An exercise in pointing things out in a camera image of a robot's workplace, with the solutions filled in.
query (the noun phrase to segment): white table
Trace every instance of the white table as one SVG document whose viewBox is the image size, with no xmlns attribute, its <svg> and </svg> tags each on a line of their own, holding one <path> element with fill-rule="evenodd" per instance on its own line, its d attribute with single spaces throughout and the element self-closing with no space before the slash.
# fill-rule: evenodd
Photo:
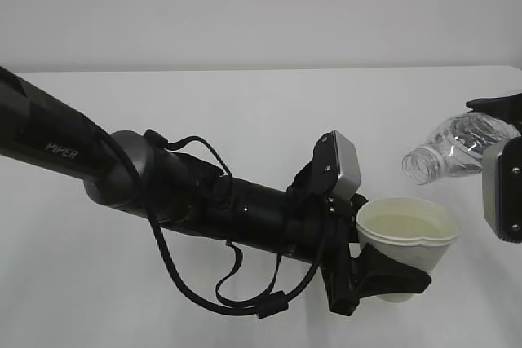
<svg viewBox="0 0 522 348">
<path fill-rule="evenodd" d="M 413 185 L 400 160 L 464 103 L 522 86 L 508 67 L 240 72 L 26 73 L 106 130 L 148 127 L 206 137 L 240 178 L 284 189 L 323 133 L 355 145 L 360 191 L 370 199 L 420 196 L 446 205 L 461 238 L 428 290 L 393 305 L 361 302 L 330 314 L 320 276 L 290 309 L 263 321 L 227 318 L 187 301 L 170 282 L 148 223 L 91 203 L 82 184 L 0 159 L 2 347 L 515 347 L 522 345 L 522 245 L 497 240 L 484 221 L 480 176 Z M 189 151 L 204 159 L 200 148 Z M 223 243 L 166 232 L 187 283 L 213 298 L 232 265 Z M 275 256 L 246 250 L 224 290 L 264 288 Z M 307 265 L 285 260 L 288 290 Z"/>
</svg>

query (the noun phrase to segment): clear plastic bottle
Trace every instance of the clear plastic bottle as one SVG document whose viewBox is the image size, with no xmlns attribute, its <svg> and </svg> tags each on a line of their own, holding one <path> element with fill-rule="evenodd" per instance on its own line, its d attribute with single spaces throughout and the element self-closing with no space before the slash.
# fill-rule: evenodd
<svg viewBox="0 0 522 348">
<path fill-rule="evenodd" d="M 482 155 L 489 146 L 520 136 L 502 120 L 480 112 L 451 117 L 402 160 L 402 168 L 418 184 L 442 177 L 463 177 L 482 170 Z"/>
</svg>

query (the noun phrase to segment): white paper cup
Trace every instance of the white paper cup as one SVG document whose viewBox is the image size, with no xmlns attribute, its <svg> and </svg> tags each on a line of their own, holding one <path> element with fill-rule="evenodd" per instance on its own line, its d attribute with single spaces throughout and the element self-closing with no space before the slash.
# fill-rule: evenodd
<svg viewBox="0 0 522 348">
<path fill-rule="evenodd" d="M 361 249 L 372 244 L 398 262 L 430 273 L 458 238 L 458 224 L 446 210 L 430 201 L 389 198 L 371 201 L 356 217 Z M 404 302 L 413 294 L 379 295 L 388 302 Z"/>
</svg>

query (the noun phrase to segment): white background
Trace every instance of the white background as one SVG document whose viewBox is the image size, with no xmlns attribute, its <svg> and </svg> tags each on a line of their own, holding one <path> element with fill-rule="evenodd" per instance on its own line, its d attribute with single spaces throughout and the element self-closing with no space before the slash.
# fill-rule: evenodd
<svg viewBox="0 0 522 348">
<path fill-rule="evenodd" d="M 522 65 L 520 0 L 0 0 L 16 71 Z"/>
<path fill-rule="evenodd" d="M 29 81 L 108 131 L 148 127 L 171 140 L 200 134 L 239 178 L 285 189 L 317 138 L 338 129 L 358 151 L 370 199 L 420 196 L 449 209 L 461 238 L 421 296 L 361 302 L 330 314 L 320 276 L 290 309 L 258 321 L 214 315 L 188 302 L 161 263 L 148 223 L 91 203 L 82 185 L 0 159 L 0 346 L 38 348 L 383 347 L 512 348 L 522 343 L 522 247 L 484 221 L 480 176 L 413 185 L 400 160 L 464 102 L 517 90 L 514 68 L 400 68 L 206 73 L 35 73 Z M 198 156 L 200 150 L 191 150 Z M 166 232 L 199 293 L 232 265 L 221 242 Z M 263 289 L 275 256 L 246 250 L 224 290 Z M 307 266 L 285 260 L 288 291 Z"/>
</svg>

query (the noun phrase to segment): black robotic arm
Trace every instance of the black robotic arm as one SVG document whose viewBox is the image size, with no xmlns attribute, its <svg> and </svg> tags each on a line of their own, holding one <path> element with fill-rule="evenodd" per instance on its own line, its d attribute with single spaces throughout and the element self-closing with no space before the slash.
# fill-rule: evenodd
<svg viewBox="0 0 522 348">
<path fill-rule="evenodd" d="M 179 152 L 204 143 L 217 166 Z M 353 144 L 339 132 L 323 134 L 312 160 L 285 192 L 234 178 L 215 150 L 193 136 L 168 143 L 148 130 L 107 134 L 80 112 L 15 74 L 0 68 L 0 154 L 84 181 L 96 203 L 147 218 L 176 287 L 191 301 L 225 315 L 263 318 L 286 310 L 321 269 L 330 310 L 350 315 L 363 297 L 381 293 L 421 293 L 431 279 L 366 245 L 358 258 L 348 244 L 358 242 L 357 210 L 366 199 Z M 161 229 L 226 240 L 241 265 L 237 242 L 277 254 L 267 289 L 247 301 L 216 296 L 222 305 L 190 290 L 179 276 Z M 289 293 L 273 293 L 281 257 L 311 264 Z"/>
</svg>

